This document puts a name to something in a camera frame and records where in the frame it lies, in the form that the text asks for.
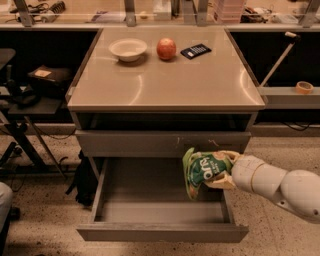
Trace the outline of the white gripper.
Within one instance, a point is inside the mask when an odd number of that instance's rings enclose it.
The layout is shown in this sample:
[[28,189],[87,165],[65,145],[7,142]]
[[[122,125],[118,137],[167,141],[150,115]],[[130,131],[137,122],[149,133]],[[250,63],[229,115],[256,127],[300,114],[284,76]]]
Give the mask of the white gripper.
[[265,165],[265,162],[255,156],[242,156],[236,151],[220,150],[215,151],[213,156],[217,160],[226,160],[234,164],[231,175],[223,174],[220,178],[215,178],[207,182],[207,186],[214,189],[232,190],[239,188],[242,191],[256,194],[254,188],[254,177],[258,170]]

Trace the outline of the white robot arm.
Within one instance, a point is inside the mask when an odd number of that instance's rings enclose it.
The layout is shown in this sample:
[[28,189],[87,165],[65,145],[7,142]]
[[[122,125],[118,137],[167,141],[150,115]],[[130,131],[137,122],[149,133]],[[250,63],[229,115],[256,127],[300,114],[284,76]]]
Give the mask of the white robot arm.
[[223,151],[233,164],[233,184],[257,194],[310,223],[320,223],[320,176],[306,170],[288,171],[253,155]]

